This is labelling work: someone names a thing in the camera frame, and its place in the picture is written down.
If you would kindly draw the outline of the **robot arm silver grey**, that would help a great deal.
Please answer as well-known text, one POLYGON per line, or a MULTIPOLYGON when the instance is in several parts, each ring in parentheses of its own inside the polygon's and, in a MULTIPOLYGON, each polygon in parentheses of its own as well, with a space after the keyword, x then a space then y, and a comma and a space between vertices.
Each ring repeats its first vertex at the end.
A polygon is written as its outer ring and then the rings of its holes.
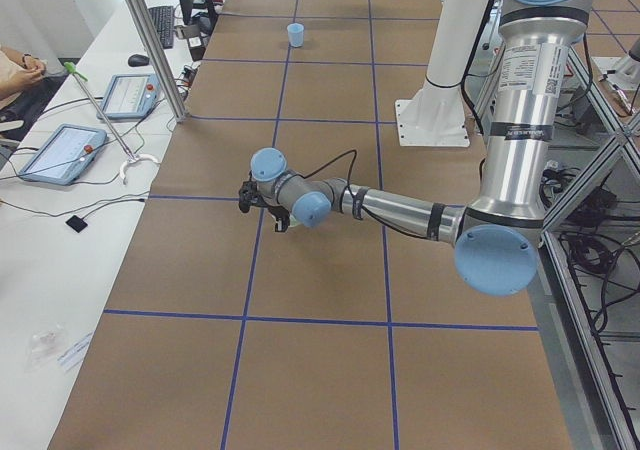
MULTIPOLYGON (((445 0, 425 83, 396 104, 404 146, 457 146, 465 141, 457 86, 493 0, 445 0)), ((372 218, 398 232, 453 246, 455 266, 472 288, 511 295, 528 286, 538 266, 544 219, 538 195, 572 44, 586 33, 593 0, 504 0, 504 42, 487 156, 479 195, 463 207, 431 203, 354 184, 314 181, 291 169, 277 149, 251 160, 240 209, 267 208, 285 230, 291 221, 319 225, 331 212, 372 218)))

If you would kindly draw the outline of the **seated person's hand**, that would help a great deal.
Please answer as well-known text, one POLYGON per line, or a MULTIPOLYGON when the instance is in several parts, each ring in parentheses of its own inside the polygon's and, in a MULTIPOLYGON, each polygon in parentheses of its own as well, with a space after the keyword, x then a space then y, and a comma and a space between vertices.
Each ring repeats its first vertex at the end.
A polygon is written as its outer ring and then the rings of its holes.
POLYGON ((22 84, 25 88, 33 87, 41 83, 46 74, 47 64, 32 55, 24 54, 22 56, 24 72, 21 74, 22 84))

